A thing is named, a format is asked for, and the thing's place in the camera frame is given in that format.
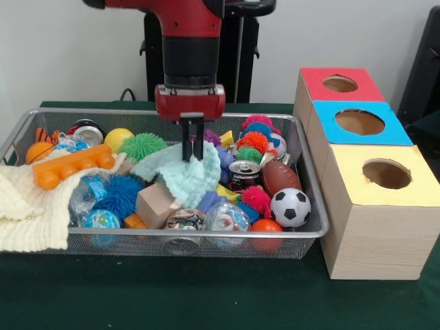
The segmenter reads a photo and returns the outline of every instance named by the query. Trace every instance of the metal mesh basket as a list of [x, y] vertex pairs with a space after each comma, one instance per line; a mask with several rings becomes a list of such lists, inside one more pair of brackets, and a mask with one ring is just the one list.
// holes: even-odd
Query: metal mesh basket
[[[232, 130], [237, 139], [241, 124], [248, 116], [226, 113], [220, 120], [206, 123], [206, 128], [218, 133]], [[303, 190], [311, 202], [311, 217], [304, 226], [279, 233], [70, 228], [66, 251], [46, 250], [43, 253], [301, 259], [314, 240], [327, 232], [327, 212], [299, 121], [290, 115], [268, 116], [281, 130], [287, 152], [293, 157]], [[21, 118], [0, 149], [3, 163], [13, 160], [14, 165], [24, 164], [37, 127], [44, 127], [49, 132], [66, 131], [82, 118], [94, 120], [105, 131], [125, 127], [134, 134], [158, 134], [169, 144], [180, 141], [179, 126], [160, 120], [153, 111], [37, 109]]]

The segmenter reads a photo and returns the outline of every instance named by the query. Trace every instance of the yellow box top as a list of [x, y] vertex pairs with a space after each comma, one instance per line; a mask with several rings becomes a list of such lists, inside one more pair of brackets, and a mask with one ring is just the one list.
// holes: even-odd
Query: yellow box top
[[440, 207], [440, 184], [416, 146], [331, 149], [353, 204]]

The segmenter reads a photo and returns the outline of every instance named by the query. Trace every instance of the soccer ball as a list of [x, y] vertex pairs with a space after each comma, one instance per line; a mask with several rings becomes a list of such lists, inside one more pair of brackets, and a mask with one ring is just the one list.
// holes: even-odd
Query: soccer ball
[[310, 200], [305, 193], [295, 188], [278, 191], [272, 197], [270, 208], [276, 222], [282, 227], [300, 227], [310, 218]]

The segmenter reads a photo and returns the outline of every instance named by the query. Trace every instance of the light green cloth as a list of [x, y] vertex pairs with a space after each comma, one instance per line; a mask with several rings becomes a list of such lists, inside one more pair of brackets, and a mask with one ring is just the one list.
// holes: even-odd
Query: light green cloth
[[215, 190], [220, 180], [219, 154], [214, 144], [205, 141], [203, 159], [192, 156], [189, 162], [182, 160], [182, 144], [169, 146], [145, 157], [131, 173], [152, 181], [161, 175], [171, 194], [181, 201], [184, 208], [196, 208], [206, 192]]

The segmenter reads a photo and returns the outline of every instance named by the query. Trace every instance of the orange toy brick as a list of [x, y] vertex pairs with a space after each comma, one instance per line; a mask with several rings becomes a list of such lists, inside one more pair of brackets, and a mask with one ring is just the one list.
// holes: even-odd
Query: orange toy brick
[[115, 166], [111, 149], [106, 144], [85, 149], [71, 155], [33, 165], [37, 186], [46, 190], [55, 189], [63, 180], [88, 168], [99, 167], [109, 170]]

